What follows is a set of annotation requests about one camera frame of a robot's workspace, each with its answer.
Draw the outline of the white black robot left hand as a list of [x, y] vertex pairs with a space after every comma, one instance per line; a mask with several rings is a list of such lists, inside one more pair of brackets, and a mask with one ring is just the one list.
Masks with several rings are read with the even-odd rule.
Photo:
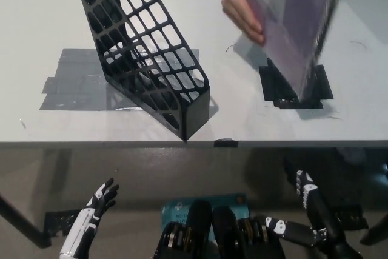
[[116, 204], [119, 185], [113, 183], [113, 178], [103, 183], [81, 209], [62, 245], [60, 259], [89, 257], [102, 216]]

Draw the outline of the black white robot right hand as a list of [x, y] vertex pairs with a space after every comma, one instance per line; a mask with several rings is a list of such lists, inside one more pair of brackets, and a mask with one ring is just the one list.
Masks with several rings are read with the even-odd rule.
[[267, 215], [255, 218], [266, 227], [269, 233], [278, 238], [305, 247], [318, 247], [327, 256], [340, 257], [351, 252], [339, 220], [330, 209], [311, 176], [297, 170], [289, 174], [297, 195], [310, 221], [310, 226]]

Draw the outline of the person's bare hand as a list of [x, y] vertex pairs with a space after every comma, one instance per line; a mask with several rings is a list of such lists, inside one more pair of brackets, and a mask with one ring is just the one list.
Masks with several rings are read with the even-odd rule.
[[263, 45], [264, 31], [246, 0], [221, 0], [224, 14], [253, 42]]

